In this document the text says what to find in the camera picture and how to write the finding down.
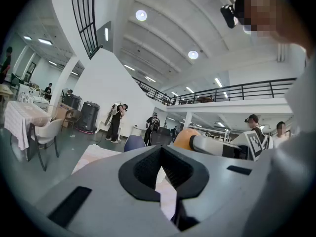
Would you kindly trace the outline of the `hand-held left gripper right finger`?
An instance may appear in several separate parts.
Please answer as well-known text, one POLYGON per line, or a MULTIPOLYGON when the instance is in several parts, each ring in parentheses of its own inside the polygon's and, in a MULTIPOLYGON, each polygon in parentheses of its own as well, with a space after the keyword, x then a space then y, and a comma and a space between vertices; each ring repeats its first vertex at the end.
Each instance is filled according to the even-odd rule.
POLYGON ((163 146, 161 162, 177 192, 175 221, 162 236, 242 236, 268 174, 268 153, 247 161, 163 146))

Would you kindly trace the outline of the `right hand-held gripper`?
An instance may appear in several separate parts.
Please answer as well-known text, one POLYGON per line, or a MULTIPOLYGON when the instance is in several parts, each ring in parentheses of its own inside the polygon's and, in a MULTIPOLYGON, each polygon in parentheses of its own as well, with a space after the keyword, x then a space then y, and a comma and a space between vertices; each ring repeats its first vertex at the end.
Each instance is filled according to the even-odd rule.
POLYGON ((194 135, 190 138, 189 145, 195 152, 250 161, 257 161, 263 151, 255 131, 243 132, 228 144, 210 137, 194 135))

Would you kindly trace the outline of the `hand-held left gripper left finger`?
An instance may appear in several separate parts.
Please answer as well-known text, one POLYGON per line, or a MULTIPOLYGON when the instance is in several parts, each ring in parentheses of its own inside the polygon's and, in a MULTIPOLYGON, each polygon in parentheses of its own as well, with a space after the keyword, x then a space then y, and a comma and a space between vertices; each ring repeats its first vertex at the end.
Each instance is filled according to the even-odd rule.
POLYGON ((179 230, 159 202, 135 199, 119 182, 119 168, 145 153, 136 149, 87 164, 52 187, 35 207, 48 216, 76 187, 92 191, 62 231, 76 237, 171 237, 179 230))

